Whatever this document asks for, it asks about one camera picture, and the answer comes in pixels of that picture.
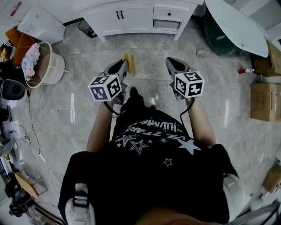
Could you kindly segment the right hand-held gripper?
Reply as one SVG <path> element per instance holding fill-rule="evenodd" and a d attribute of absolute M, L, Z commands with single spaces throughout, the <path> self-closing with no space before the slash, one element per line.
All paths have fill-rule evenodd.
<path fill-rule="evenodd" d="M 166 58 L 166 67 L 172 78 L 172 87 L 176 100 L 201 96 L 205 79 L 199 71 L 195 71 L 186 62 L 177 58 Z"/>

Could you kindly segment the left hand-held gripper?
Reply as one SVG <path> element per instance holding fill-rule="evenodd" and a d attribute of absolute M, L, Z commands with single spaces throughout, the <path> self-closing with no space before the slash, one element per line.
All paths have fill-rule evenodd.
<path fill-rule="evenodd" d="M 129 70 L 128 60 L 117 60 L 109 65 L 98 76 L 94 77 L 88 88 L 95 101 L 110 102 L 122 105 L 126 95 L 126 87 L 123 83 Z"/>

